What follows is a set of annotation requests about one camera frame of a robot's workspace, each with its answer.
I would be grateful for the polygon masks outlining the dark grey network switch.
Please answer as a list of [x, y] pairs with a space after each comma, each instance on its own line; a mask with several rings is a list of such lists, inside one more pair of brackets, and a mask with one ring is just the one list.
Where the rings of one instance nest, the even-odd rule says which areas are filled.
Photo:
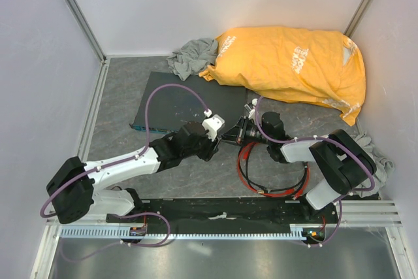
[[[232, 129], [244, 112], [247, 102], [246, 88], [242, 86], [222, 86], [215, 80], [210, 82], [198, 76], [189, 76], [182, 81], [172, 73], [151, 72], [137, 115], [130, 127], [145, 131], [145, 107], [151, 92], [165, 84], [181, 84], [195, 91], [208, 108], [225, 120], [221, 133]], [[201, 102], [187, 90], [167, 87], [159, 90], [152, 98], [148, 109], [149, 129], [153, 133], [178, 131], [189, 121], [201, 122], [205, 119]]]

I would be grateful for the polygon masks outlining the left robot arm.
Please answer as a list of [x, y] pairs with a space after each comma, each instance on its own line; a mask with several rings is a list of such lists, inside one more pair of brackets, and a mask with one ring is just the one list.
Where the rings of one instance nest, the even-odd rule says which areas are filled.
[[188, 122], [139, 150], [101, 161], [84, 163], [78, 156], [71, 157], [47, 184], [47, 202], [61, 224], [74, 223], [87, 214], [115, 214], [137, 222], [144, 211], [132, 191], [110, 191], [109, 186], [177, 167], [192, 156], [209, 161], [217, 152], [224, 124], [218, 117]]

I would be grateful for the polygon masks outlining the grey cloth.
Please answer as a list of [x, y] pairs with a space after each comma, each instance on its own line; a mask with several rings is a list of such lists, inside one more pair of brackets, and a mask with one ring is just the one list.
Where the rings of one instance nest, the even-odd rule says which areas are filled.
[[198, 75], [217, 58], [218, 41], [211, 38], [190, 40], [167, 58], [169, 70], [181, 81]]
[[365, 199], [366, 197], [377, 194], [386, 185], [388, 178], [394, 173], [395, 164], [372, 142], [372, 138], [367, 135], [366, 131], [357, 135], [355, 142], [373, 159], [377, 167], [373, 175], [375, 188], [371, 191], [355, 192], [355, 195]]

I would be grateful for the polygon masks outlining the yellow printed fabric bag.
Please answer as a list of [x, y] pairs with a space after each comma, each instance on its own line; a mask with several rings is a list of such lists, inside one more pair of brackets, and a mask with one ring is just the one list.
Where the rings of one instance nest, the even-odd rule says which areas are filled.
[[201, 78], [244, 86], [276, 101], [334, 108], [355, 125], [366, 97], [366, 71], [358, 46], [343, 33], [237, 27], [216, 40], [215, 63]]

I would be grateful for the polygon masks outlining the grey cloth at back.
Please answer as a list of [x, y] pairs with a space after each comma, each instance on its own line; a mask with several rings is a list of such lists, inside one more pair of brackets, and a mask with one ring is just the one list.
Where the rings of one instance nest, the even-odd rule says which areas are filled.
[[218, 41], [211, 38], [190, 40], [167, 58], [169, 70], [181, 81], [198, 75], [217, 58]]

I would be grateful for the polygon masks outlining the aluminium frame rail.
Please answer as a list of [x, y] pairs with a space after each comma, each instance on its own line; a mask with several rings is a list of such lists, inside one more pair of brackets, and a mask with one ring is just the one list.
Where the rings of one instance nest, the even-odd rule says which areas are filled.
[[[101, 63], [99, 76], [93, 90], [93, 98], [89, 106], [88, 115], [80, 138], [80, 145], [77, 153], [82, 161], [85, 161], [88, 158], [109, 65], [110, 59], [106, 59]], [[37, 256], [29, 278], [49, 278], [52, 274], [54, 256], [59, 242], [60, 231], [61, 226], [57, 218], [46, 220]]]

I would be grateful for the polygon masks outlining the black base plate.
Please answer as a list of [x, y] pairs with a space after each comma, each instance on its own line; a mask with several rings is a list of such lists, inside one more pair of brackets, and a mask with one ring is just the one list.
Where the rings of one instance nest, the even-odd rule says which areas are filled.
[[288, 233], [291, 224], [323, 225], [338, 221], [332, 204], [312, 209], [306, 201], [267, 197], [141, 200], [130, 214], [154, 212], [165, 217], [172, 234]]

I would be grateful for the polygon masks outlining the grey cloth at right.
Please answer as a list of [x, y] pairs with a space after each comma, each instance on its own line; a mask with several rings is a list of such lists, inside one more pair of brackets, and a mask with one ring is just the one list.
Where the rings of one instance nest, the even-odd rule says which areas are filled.
[[386, 185], [388, 178], [394, 173], [395, 164], [372, 142], [372, 138], [367, 135], [366, 131], [357, 135], [355, 142], [373, 159], [377, 167], [373, 175], [375, 188], [371, 191], [355, 192], [355, 195], [365, 199], [366, 197], [377, 194]]

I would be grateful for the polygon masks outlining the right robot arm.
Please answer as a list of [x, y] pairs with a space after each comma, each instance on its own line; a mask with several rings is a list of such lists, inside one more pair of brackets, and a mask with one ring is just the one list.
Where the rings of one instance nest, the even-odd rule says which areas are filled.
[[292, 139], [278, 113], [265, 112], [262, 116], [252, 113], [241, 117], [222, 139], [239, 146], [265, 144], [270, 157], [280, 163], [316, 163], [323, 179], [299, 206], [300, 217], [309, 223], [320, 218], [329, 203], [351, 192], [371, 191], [376, 186], [375, 162], [342, 129], [322, 137]]

